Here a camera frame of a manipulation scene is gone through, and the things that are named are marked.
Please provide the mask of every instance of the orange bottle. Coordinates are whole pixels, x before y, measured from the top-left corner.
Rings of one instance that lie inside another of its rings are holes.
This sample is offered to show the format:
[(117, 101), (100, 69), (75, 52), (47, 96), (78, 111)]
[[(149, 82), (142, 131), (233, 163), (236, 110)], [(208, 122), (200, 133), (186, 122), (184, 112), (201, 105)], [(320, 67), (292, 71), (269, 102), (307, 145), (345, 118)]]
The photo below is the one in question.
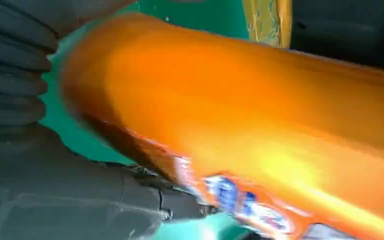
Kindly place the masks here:
[(384, 240), (384, 72), (141, 14), (64, 69), (67, 102), (115, 147), (261, 234)]

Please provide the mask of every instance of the orange plastic container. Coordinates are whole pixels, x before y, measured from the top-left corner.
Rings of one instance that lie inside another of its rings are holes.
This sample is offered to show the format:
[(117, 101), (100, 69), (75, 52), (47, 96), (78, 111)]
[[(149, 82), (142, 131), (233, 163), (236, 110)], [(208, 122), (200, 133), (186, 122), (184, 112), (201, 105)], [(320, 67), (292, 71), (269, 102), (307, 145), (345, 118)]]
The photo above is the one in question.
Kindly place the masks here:
[(262, 234), (384, 240), (384, 72), (141, 14), (64, 69), (67, 102), (115, 147)]

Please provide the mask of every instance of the green surface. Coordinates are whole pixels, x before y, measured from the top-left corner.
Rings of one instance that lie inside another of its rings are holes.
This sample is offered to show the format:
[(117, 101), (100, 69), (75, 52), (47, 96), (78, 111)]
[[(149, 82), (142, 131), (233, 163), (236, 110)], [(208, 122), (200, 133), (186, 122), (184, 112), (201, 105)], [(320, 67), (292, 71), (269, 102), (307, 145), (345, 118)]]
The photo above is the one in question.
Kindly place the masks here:
[[(142, 0), (120, 10), (116, 14), (129, 11), (156, 16), (172, 24), (204, 30), (235, 38), (248, 38), (246, 20), (241, 0), (207, 0), (203, 3), (179, 4), (168, 0)], [(85, 130), (73, 120), (64, 109), (58, 88), (58, 72), (65, 54), (87, 31), (102, 20), (92, 22), (62, 40), (58, 52), (50, 56), (52, 72), (43, 77), (48, 83), (48, 92), (42, 96), (47, 105), (46, 117), (42, 123), (58, 132), (63, 142), (73, 151), (87, 158), (105, 161), (131, 163), (98, 136)], [(154, 240), (231, 240), (242, 235), (243, 228), (225, 214), (217, 214), (203, 220), (163, 225)]]

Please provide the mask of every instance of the black glove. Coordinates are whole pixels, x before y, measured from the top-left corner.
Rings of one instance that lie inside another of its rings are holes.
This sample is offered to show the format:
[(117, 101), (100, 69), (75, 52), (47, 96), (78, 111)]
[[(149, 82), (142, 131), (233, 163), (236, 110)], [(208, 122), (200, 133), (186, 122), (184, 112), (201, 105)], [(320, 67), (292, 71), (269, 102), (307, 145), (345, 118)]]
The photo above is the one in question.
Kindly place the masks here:
[(58, 40), (130, 2), (0, 0), (0, 240), (136, 239), (167, 218), (157, 188), (71, 153), (38, 124)]

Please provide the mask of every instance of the printed logo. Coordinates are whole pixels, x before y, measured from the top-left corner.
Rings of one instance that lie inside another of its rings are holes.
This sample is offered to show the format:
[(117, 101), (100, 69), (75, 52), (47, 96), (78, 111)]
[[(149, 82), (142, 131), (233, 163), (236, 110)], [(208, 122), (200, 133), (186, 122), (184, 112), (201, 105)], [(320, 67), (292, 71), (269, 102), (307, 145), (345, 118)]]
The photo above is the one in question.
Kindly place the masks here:
[(193, 170), (190, 168), (191, 161), (187, 157), (174, 157), (177, 177), (180, 183), (187, 188), (189, 193), (197, 197), (201, 204), (206, 204), (204, 196), (195, 187), (198, 182), (194, 179)]
[(233, 214), (238, 197), (238, 189), (236, 184), (230, 179), (224, 177), (218, 183), (217, 188), (217, 201), (220, 205), (220, 208), (229, 214)]
[(223, 180), (223, 177), (220, 175), (206, 177), (204, 181), (205, 181), (205, 187), (208, 193), (213, 196), (216, 196), (218, 194), (217, 187), (222, 180)]
[(247, 191), (243, 198), (242, 204), (242, 215), (245, 218), (249, 218), (253, 215), (253, 205), (256, 202), (256, 195), (252, 192)]
[(294, 230), (286, 216), (268, 205), (254, 203), (251, 204), (250, 211), (248, 219), (258, 226), (280, 234), (289, 234)]

